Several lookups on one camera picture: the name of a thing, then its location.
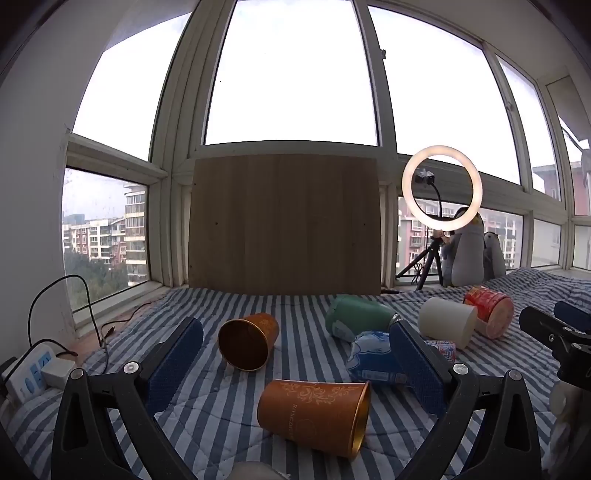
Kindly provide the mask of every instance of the green can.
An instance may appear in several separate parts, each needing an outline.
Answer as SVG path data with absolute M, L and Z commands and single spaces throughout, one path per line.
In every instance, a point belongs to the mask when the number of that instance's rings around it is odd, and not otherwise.
M 324 319 L 326 330 L 337 338 L 352 342 L 366 330 L 389 332 L 400 316 L 390 307 L 354 295 L 339 295 Z

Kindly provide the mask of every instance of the white power adapter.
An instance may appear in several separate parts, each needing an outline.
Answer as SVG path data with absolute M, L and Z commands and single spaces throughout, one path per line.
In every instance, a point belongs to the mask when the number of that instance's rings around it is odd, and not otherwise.
M 76 368 L 76 362 L 65 360 L 63 358 L 54 358 L 51 362 L 41 369 L 43 378 L 47 385 L 63 390 L 68 382 L 68 377 L 72 370 Z
M 9 395 L 24 404 L 43 393 L 47 384 L 41 374 L 41 369 L 55 358 L 56 355 L 47 343 L 37 345 L 8 379 L 6 388 Z M 12 371 L 15 364 L 16 362 L 13 362 L 2 373 L 2 380 Z

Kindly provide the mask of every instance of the tripod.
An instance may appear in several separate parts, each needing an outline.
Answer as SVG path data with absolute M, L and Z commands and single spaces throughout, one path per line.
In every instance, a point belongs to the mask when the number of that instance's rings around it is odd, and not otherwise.
M 443 285 L 443 273 L 441 273 L 441 257 L 439 256 L 439 248 L 443 245 L 443 240 L 441 238 L 431 237 L 433 240 L 431 245 L 429 245 L 425 250 L 423 250 L 412 262 L 410 262 L 406 267 L 402 269 L 402 271 L 396 275 L 396 278 L 402 277 L 407 271 L 409 271 L 412 267 L 417 265 L 425 256 L 427 259 L 425 260 L 425 264 L 423 265 L 423 269 L 421 270 L 421 278 L 417 284 L 417 290 L 422 290 L 423 285 L 425 285 L 425 280 L 427 279 L 427 275 L 429 275 L 429 270 L 431 269 L 431 265 L 433 265 L 433 259 L 435 259 L 435 263 L 437 265 L 437 276 L 439 277 L 439 283 Z

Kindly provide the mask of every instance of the cup opening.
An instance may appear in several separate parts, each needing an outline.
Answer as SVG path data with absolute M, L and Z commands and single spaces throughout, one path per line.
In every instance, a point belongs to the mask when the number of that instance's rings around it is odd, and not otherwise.
M 247 372 L 265 365 L 269 356 L 265 335 L 247 320 L 230 320 L 222 325 L 217 343 L 229 364 Z
M 361 392 L 361 397 L 355 412 L 355 419 L 352 430 L 350 458 L 353 458 L 359 452 L 363 438 L 365 437 L 365 429 L 367 427 L 369 416 L 369 384 L 365 384 L 365 388 Z

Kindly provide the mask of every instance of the brown cup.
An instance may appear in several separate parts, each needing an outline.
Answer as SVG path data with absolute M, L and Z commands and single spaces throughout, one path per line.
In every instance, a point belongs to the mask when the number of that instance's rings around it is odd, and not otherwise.
M 369 382 L 273 380 L 261 395 L 256 416 L 265 430 L 353 459 L 365 436 L 370 392 Z
M 217 333 L 217 347 L 230 365 L 252 372 L 267 363 L 277 335 L 277 320 L 268 313 L 255 313 L 224 323 Z

